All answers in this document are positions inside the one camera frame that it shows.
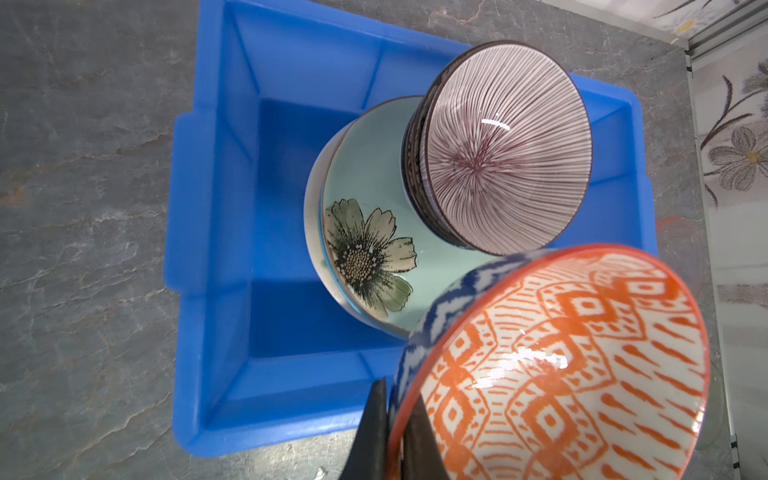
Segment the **blue plastic bin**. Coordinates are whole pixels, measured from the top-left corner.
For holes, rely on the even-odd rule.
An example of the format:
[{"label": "blue plastic bin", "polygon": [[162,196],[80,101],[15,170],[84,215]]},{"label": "blue plastic bin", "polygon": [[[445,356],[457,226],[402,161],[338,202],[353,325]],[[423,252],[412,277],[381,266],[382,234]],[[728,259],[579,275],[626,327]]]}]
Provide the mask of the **blue plastic bin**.
[{"label": "blue plastic bin", "polygon": [[[306,252],[303,195],[323,145],[423,94],[468,46],[302,0],[202,0],[194,109],[174,132],[165,281],[181,294],[174,433],[214,456],[357,425],[402,342],[336,305]],[[584,204],[555,247],[656,253],[641,109],[574,75],[594,131]]]}]

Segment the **flower painting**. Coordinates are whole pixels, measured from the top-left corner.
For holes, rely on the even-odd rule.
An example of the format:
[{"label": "flower painting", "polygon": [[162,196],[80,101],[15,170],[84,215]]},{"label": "flower painting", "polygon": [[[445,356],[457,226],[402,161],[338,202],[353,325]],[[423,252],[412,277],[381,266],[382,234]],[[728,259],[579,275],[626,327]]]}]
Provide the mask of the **flower painting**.
[{"label": "flower painting", "polygon": [[393,239],[392,211],[376,208],[364,220],[357,200],[341,200],[326,209],[323,220],[334,270],[368,313],[384,320],[402,310],[413,288],[396,273],[416,267],[416,251],[413,239]]},{"label": "flower painting", "polygon": [[[700,145],[715,167],[703,174],[704,190],[715,208],[722,195],[732,195],[729,192],[746,192],[758,184],[768,187],[768,121],[764,119],[768,118],[768,58],[744,78],[740,98],[727,76],[723,81],[727,88],[723,112]],[[722,188],[719,193],[715,185]]]},{"label": "flower painting", "polygon": [[744,0],[577,0],[673,35],[691,38]]},{"label": "flower painting", "polygon": [[720,166],[712,174],[720,176],[722,188],[746,191],[752,187],[757,171],[768,177],[768,134],[757,139],[748,127],[738,127],[730,143],[730,147],[712,148],[709,154],[712,164]]}]

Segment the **green flower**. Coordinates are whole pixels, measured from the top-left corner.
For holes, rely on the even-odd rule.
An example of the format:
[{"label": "green flower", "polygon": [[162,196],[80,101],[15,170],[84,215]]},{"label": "green flower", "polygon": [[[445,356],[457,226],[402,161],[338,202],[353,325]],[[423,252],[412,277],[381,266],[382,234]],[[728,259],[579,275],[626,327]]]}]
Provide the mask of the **green flower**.
[{"label": "green flower", "polygon": [[342,281],[377,319],[398,312],[413,292],[393,273],[416,267],[413,239],[395,238],[392,211],[377,208],[363,221],[357,200],[341,200],[326,209],[324,235]]},{"label": "green flower", "polygon": [[768,177],[768,135],[759,139],[747,127],[738,127],[730,136],[732,147],[710,150],[710,161],[719,165],[720,186],[745,191],[752,187],[755,173]]}]

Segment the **countertop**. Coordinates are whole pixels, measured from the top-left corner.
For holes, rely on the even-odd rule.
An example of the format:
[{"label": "countertop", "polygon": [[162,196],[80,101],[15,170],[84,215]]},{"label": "countertop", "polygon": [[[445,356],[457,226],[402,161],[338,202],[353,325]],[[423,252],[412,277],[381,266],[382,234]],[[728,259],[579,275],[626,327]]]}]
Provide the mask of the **countertop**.
[{"label": "countertop", "polygon": [[[643,105],[656,217],[706,246],[682,48],[535,0],[324,0],[476,45],[514,38]],[[0,6],[2,478],[336,478],[353,431],[192,458],[171,430],[178,297],[162,279],[195,0]],[[660,243],[665,260],[672,255]],[[720,348],[709,266],[699,301]],[[685,478],[731,478],[727,424]]]}]

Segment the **ceramic bowl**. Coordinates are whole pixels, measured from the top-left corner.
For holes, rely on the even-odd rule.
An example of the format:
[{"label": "ceramic bowl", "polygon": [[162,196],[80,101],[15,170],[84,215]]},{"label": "ceramic bowl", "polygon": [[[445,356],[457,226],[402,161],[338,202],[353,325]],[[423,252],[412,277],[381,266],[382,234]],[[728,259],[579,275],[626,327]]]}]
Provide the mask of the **ceramic bowl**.
[{"label": "ceramic bowl", "polygon": [[409,123],[402,170],[444,240],[493,255],[548,245],[581,206],[592,168],[587,108],[568,73],[517,41],[470,48]]},{"label": "ceramic bowl", "polygon": [[421,396],[452,478],[680,478],[709,382],[695,299],[657,258],[614,245],[506,257],[451,285],[409,338],[389,476]]}]

